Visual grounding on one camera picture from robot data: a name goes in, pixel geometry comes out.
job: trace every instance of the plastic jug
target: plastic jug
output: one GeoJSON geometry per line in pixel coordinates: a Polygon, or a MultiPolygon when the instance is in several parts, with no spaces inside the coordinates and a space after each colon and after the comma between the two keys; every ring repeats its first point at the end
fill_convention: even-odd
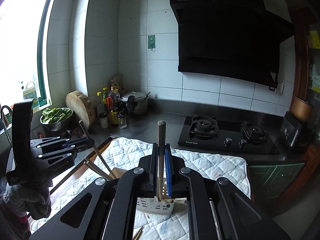
{"type": "Polygon", "coordinates": [[[33,98],[33,104],[32,108],[34,112],[39,111],[39,101],[38,101],[38,96],[36,92],[36,84],[31,81],[26,84],[25,88],[23,89],[23,99],[30,99],[33,98]]]}

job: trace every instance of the wooden cutting board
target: wooden cutting board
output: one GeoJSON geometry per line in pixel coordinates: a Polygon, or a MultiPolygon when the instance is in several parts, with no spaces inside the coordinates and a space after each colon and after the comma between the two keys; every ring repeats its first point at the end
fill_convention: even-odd
{"type": "Polygon", "coordinates": [[[67,94],[66,105],[71,108],[79,120],[82,120],[88,130],[95,122],[95,113],[92,102],[81,91],[74,91],[67,94]]]}

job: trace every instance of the gas stove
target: gas stove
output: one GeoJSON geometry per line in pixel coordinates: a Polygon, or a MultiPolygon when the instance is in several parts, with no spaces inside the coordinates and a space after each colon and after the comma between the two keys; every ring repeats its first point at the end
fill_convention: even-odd
{"type": "Polygon", "coordinates": [[[238,154],[279,154],[269,133],[258,125],[207,116],[187,116],[178,145],[238,154]]]}

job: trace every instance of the range hood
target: range hood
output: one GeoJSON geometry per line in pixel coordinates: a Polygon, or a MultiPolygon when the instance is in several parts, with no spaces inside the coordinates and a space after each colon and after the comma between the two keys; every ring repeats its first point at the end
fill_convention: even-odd
{"type": "Polygon", "coordinates": [[[277,87],[280,43],[295,34],[263,0],[170,0],[178,22],[180,72],[277,87]]]}

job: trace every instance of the pressure cooker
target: pressure cooker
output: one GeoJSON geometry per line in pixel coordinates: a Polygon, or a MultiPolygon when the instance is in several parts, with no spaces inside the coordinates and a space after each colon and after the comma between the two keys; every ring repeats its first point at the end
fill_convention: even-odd
{"type": "Polygon", "coordinates": [[[148,110],[148,94],[136,92],[133,90],[122,97],[125,108],[128,109],[129,115],[144,115],[148,110]]]}

